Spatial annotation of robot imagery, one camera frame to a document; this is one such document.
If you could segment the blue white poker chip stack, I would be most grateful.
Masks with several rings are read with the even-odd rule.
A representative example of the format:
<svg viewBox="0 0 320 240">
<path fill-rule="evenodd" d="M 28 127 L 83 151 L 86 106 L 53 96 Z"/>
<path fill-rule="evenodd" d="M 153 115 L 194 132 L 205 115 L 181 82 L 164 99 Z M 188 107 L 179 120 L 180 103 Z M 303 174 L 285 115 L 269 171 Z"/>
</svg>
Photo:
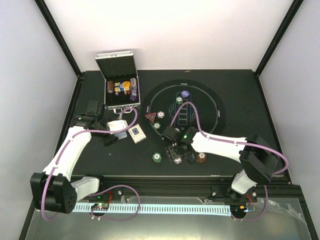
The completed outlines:
<svg viewBox="0 0 320 240">
<path fill-rule="evenodd" d="M 178 157 L 174 160 L 175 164 L 180 164 L 182 162 L 182 158 Z"/>
</svg>

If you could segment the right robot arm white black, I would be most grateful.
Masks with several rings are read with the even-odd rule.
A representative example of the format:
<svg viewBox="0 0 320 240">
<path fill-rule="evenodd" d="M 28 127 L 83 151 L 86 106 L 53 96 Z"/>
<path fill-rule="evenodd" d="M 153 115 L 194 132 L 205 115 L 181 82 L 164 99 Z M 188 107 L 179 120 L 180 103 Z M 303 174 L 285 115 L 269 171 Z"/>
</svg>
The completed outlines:
<svg viewBox="0 0 320 240">
<path fill-rule="evenodd" d="M 258 135 L 232 138 L 202 132 L 195 127 L 177 130 L 167 126 L 161 138 L 170 144 L 165 152 L 172 163 L 186 160 L 204 162 L 209 154 L 240 163 L 242 169 L 232 177 L 229 186 L 215 190 L 216 198 L 239 203 L 256 185 L 268 185 L 275 172 L 278 157 Z"/>
</svg>

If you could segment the blue patterned card deck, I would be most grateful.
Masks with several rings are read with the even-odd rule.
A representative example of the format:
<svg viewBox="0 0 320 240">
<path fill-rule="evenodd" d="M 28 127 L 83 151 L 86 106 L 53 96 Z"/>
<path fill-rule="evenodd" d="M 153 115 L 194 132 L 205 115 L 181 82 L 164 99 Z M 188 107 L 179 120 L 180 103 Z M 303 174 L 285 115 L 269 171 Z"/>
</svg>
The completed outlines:
<svg viewBox="0 0 320 240">
<path fill-rule="evenodd" d="M 114 135 L 116 138 L 118 138 L 119 140 L 124 139 L 124 138 L 126 138 L 126 137 L 128 136 L 126 131 L 117 132 L 117 133 L 114 133 L 113 135 Z"/>
</svg>

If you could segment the purple small blind button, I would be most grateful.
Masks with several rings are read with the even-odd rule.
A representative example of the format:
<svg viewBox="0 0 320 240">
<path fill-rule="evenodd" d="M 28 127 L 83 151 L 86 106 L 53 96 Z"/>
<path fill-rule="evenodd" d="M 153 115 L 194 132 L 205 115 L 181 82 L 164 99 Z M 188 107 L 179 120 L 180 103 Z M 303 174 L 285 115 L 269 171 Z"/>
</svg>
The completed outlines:
<svg viewBox="0 0 320 240">
<path fill-rule="evenodd" d="M 183 90 L 181 92 L 181 97 L 182 98 L 188 98 L 190 96 L 190 93 L 187 90 Z"/>
</svg>

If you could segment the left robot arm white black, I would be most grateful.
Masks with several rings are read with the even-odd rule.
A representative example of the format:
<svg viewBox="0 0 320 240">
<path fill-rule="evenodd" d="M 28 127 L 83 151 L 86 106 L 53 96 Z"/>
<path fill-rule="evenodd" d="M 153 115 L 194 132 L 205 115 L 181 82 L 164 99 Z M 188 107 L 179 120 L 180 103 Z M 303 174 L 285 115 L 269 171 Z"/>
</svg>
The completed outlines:
<svg viewBox="0 0 320 240">
<path fill-rule="evenodd" d="M 107 195 L 108 188 L 98 177 L 84 176 L 72 182 L 72 173 L 93 134 L 113 138 L 127 126 L 126 120 L 106 122 L 102 113 L 93 112 L 77 115 L 71 121 L 67 136 L 54 158 L 41 173 L 35 172 L 30 178 L 35 208 L 41 211 L 45 220 L 49 219 L 46 211 L 69 214 L 83 198 L 92 195 L 101 200 Z"/>
</svg>

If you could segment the red triangular all-in marker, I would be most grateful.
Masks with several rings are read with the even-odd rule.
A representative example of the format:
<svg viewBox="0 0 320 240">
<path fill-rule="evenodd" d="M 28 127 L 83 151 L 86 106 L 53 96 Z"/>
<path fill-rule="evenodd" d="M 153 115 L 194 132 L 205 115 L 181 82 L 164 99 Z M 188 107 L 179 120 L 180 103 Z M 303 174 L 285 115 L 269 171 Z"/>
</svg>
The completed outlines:
<svg viewBox="0 0 320 240">
<path fill-rule="evenodd" d="M 148 119 L 152 123 L 155 122 L 156 117 L 157 117 L 157 113 L 156 112 L 148 113 L 148 114 L 145 115 L 145 118 Z"/>
</svg>

